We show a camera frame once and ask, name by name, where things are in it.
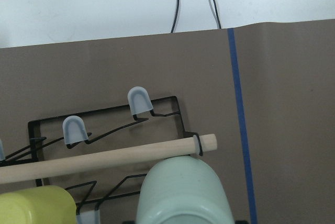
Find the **mint green plastic cup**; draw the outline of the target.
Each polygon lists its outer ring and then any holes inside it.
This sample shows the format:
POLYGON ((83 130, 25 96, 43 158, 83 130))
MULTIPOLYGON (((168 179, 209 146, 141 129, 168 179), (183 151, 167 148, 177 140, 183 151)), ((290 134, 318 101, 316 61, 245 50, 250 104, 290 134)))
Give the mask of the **mint green plastic cup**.
POLYGON ((165 159, 151 168, 143 181, 136 223, 234 221, 218 175, 200 159, 165 159))

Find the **yellow plastic cup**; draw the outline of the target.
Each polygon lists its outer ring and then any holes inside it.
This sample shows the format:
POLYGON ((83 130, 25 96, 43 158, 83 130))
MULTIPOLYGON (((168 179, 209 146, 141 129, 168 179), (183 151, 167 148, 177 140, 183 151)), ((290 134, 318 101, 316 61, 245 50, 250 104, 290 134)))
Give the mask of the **yellow plastic cup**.
POLYGON ((70 193, 58 186, 3 193, 1 223, 76 223, 76 204, 70 193))

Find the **brown paper table mat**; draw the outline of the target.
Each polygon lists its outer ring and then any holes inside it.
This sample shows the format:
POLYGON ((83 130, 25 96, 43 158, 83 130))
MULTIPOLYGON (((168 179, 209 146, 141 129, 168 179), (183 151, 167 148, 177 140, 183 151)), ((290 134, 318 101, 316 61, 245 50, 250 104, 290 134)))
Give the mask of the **brown paper table mat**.
MULTIPOLYGON (((258 223, 334 223, 334 21, 236 28, 258 223)), ((1 50, 5 154, 41 160, 213 133, 205 153, 250 220, 226 30, 1 50)))

